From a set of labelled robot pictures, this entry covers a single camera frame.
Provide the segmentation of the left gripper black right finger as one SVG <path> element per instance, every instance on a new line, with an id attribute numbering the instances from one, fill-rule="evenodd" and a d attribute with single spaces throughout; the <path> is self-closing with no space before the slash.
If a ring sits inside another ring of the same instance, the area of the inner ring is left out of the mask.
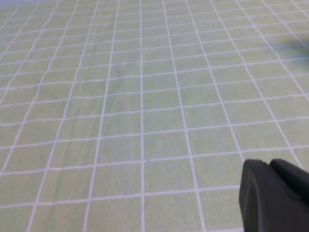
<path id="1" fill-rule="evenodd" d="M 269 165 L 283 182 L 301 198 L 302 202 L 308 205 L 309 173 L 283 159 L 273 159 Z"/>

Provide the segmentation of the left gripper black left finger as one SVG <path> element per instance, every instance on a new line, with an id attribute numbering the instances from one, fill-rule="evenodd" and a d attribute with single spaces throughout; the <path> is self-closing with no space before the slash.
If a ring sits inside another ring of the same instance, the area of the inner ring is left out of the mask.
<path id="1" fill-rule="evenodd" d="M 309 205 L 269 164 L 257 159 L 247 159 L 243 164 L 239 206 L 244 231 L 307 232 Z"/>

